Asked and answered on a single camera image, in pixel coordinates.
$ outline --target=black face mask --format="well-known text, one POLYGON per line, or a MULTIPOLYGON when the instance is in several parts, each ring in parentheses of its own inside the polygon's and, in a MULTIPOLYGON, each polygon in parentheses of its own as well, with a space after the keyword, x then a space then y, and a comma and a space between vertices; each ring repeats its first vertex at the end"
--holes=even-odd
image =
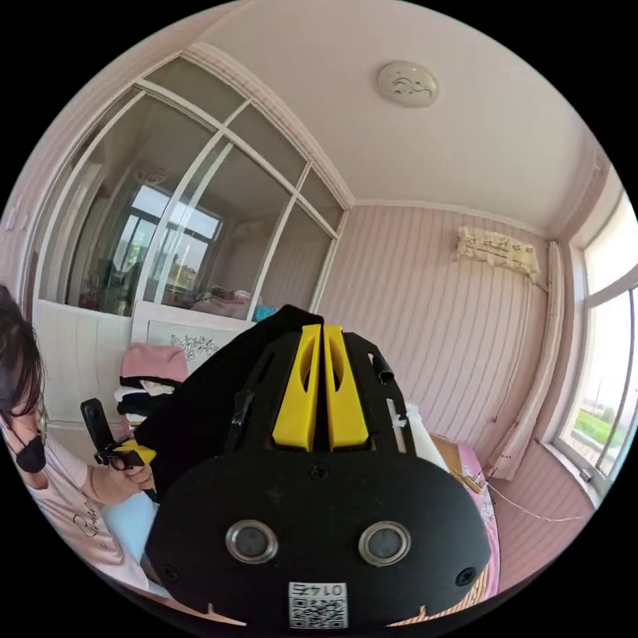
POLYGON ((45 444, 40 435, 29 441, 16 455, 17 466, 27 474, 41 472, 47 464, 45 444))

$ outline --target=sticker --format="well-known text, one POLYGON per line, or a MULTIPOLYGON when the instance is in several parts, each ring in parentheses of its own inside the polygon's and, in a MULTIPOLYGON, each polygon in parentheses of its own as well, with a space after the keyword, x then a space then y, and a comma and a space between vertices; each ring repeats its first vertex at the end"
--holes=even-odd
POLYGON ((345 583, 289 583, 288 602, 293 629, 345 629, 348 626, 345 583))

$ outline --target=white window frame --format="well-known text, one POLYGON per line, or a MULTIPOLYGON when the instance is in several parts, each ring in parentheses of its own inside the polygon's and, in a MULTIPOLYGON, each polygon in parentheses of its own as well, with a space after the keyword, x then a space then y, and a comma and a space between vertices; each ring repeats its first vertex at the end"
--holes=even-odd
MULTIPOLYGON (((611 222, 615 212, 617 210, 614 208, 614 212, 609 216, 605 226, 611 222)), ((631 372, 633 368, 633 358, 638 356, 638 352, 636 352, 638 343, 638 265, 633 267, 628 273, 612 282, 602 290, 598 290, 593 294, 589 294, 587 290, 587 267, 585 262, 585 252, 591 246, 591 244, 595 241, 595 237, 585 246, 584 249, 579 251, 579 257, 581 262, 581 267, 584 272, 584 283, 585 283, 585 296, 584 296, 584 312, 583 312, 583 322, 584 322, 584 330, 583 330, 583 339, 581 346, 581 356, 579 361, 580 374, 576 384, 576 389, 574 391, 573 399, 570 403, 571 407, 568 411, 568 418, 565 423, 563 423, 562 427, 559 428, 556 436, 552 441, 552 445, 563 454, 567 459, 576 466, 576 468, 580 472, 580 478, 592 485, 596 493, 602 498, 605 496, 611 485, 613 484, 622 464, 624 458, 626 457, 627 450, 629 446, 631 446, 631 442, 633 441, 634 435, 636 434, 636 430, 638 428, 638 405, 634 409, 634 413, 631 419, 631 424, 629 427, 629 431, 627 432, 627 436, 621 446, 619 454, 609 472, 608 476, 605 476, 598 467, 591 464, 587 459, 581 456, 576 450, 570 447, 565 441, 561 439, 561 434, 572 426, 574 421, 576 420, 576 415, 580 410, 580 406, 582 404, 582 399, 584 395, 584 388, 587 378, 589 377, 589 373, 591 371, 591 355, 592 355, 592 346, 591 342, 593 339, 593 322, 591 321, 591 311, 594 308, 605 304, 606 302, 617 298, 622 294, 629 295, 629 313, 630 313, 630 321, 631 321, 631 332, 630 338, 631 343, 629 345, 629 357, 627 364, 627 373, 625 375, 625 386, 623 388, 623 393, 621 396, 621 401, 618 406, 616 417, 611 427, 611 431, 609 433, 609 437, 607 439, 607 443, 599 456, 598 463, 599 465, 604 454, 606 453, 609 443, 611 442, 614 433, 619 424, 620 417, 625 409, 625 402, 627 400, 627 394, 629 390, 629 382, 631 377, 631 372)))
MULTIPOLYGON (((268 174, 270 174, 278 183, 280 183, 290 194, 290 200, 288 201, 286 207, 282 211, 272 237, 270 238, 270 243, 268 245, 268 249, 266 251, 266 255, 263 259, 260 271, 257 275, 257 280, 255 282, 255 290, 253 293, 253 297, 251 299, 251 305, 249 307, 249 312, 247 316, 247 323, 252 324, 252 317, 255 312, 255 308, 257 306, 257 302, 259 300, 259 295, 261 293, 261 288, 263 286, 263 282, 265 280, 265 276, 268 270, 268 266, 272 260, 272 256, 277 248, 279 239, 283 232, 284 225, 290 215, 290 211, 295 204, 299 205, 299 208, 305 212, 330 238, 330 246, 328 252, 326 254, 326 258, 324 259, 324 264, 318 276, 318 281, 316 282, 314 294, 312 297, 312 302, 309 307, 309 311, 315 312, 320 299, 323 293, 323 289, 325 288, 326 281, 328 278, 328 273, 330 271, 330 267, 332 265, 332 261, 334 260, 334 254, 336 252, 336 248, 340 237, 342 235, 342 231, 344 228, 344 224, 346 221, 346 217, 348 214, 348 210, 345 209, 342 212, 342 216, 340 219, 339 227, 335 231, 332 226, 321 216, 321 214, 314 208, 314 206, 301 194, 301 189, 304 185, 304 181, 306 176, 310 173, 310 170, 314 167, 314 163, 308 159, 306 154, 302 152, 296 144, 291 142, 288 139, 288 136, 283 132, 284 137, 292 144, 294 149, 300 154, 302 158, 306 160, 306 165, 302 171, 302 174, 294 185, 287 180, 268 160, 266 160, 260 153, 258 153, 253 147, 251 147, 248 143, 244 141, 244 139, 240 138, 236 133, 230 130, 229 125, 233 121, 235 117, 239 115, 246 107, 249 105, 259 106, 255 104, 253 99, 248 97, 245 98, 245 101, 234 111, 232 112, 223 122, 220 122, 218 119, 214 118, 212 115, 208 114, 206 111, 202 110, 198 106, 192 104, 188 100, 182 98, 180 95, 158 85, 153 82, 149 82, 143 78, 139 78, 131 85, 127 87, 127 90, 138 89, 139 92, 129 100, 123 107, 113 115, 113 117, 109 120, 109 122, 98 132, 98 134, 92 139, 91 143, 85 149, 82 157, 79 159, 78 163, 75 165, 74 170, 72 171, 69 179, 66 182, 65 187, 62 191, 62 196, 60 196, 54 206, 54 210, 49 220, 47 221, 47 227, 45 229, 45 235, 43 238, 43 243, 41 246, 40 259, 38 260, 38 265, 36 269, 35 281, 34 281, 34 308, 37 308, 37 300, 41 297, 41 284, 42 279, 45 274, 43 272, 43 257, 46 255, 47 250, 51 249, 51 241, 53 239, 53 229, 56 220, 59 215, 62 214, 62 205, 64 203, 67 191, 71 188, 74 183, 79 171, 82 169, 82 166, 90 159, 93 151, 97 148, 98 144, 102 141, 104 136, 109 132, 113 126, 119 121, 119 119, 139 100, 141 100, 144 96, 152 97, 160 102, 179 110, 186 116, 191 119, 200 122, 206 128, 214 128, 215 133, 211 132, 211 139, 207 142, 204 148, 199 152, 197 157, 193 160, 192 164, 189 166, 177 187, 168 204, 166 205, 162 216, 158 220, 158 225, 152 237, 151 243, 149 245, 147 251, 147 258, 144 260, 144 264, 142 266, 142 270, 140 272, 140 278, 138 280, 138 285, 135 291, 135 302, 139 302, 144 299, 144 293, 146 291, 146 286, 148 283, 148 279, 151 275, 151 268, 154 261, 154 255, 158 250, 159 242, 161 241, 161 236, 164 227, 167 225, 170 220, 171 214, 175 206, 179 203, 183 192, 191 181, 192 177, 195 175, 197 169, 201 166, 201 164, 205 161, 206 157, 209 155, 211 150, 217 146, 217 144, 231 144, 232 146, 237 146, 243 153, 248 155, 257 165, 263 168, 268 174)), ((108 111, 108 109, 116 103, 118 99, 121 98, 121 94, 117 95, 115 99, 108 105, 107 109, 104 112, 108 111)), ((66 291, 63 295, 58 295, 59 300, 66 300, 66 291)))

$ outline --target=green grass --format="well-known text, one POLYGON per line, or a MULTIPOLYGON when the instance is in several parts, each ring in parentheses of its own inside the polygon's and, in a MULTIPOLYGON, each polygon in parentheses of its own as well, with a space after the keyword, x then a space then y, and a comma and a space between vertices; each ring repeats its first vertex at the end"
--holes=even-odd
MULTIPOLYGON (((605 421, 602 421, 598 417, 581 410, 578 413, 574 429, 586 434, 590 439, 596 441, 596 443, 605 445, 609 438, 609 433, 611 432, 611 425, 609 423, 605 423, 605 421)), ((622 442, 623 433, 616 430, 613 436, 613 443, 620 445, 622 442)))

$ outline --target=dark hair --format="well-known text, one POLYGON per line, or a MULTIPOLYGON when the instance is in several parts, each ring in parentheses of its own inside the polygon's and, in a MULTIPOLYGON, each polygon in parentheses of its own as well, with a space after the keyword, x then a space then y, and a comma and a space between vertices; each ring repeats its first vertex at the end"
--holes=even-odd
POLYGON ((35 331, 22 316, 6 286, 0 284, 0 417, 8 427, 29 414, 43 392, 43 363, 35 331), (14 409, 21 401, 19 413, 14 409))

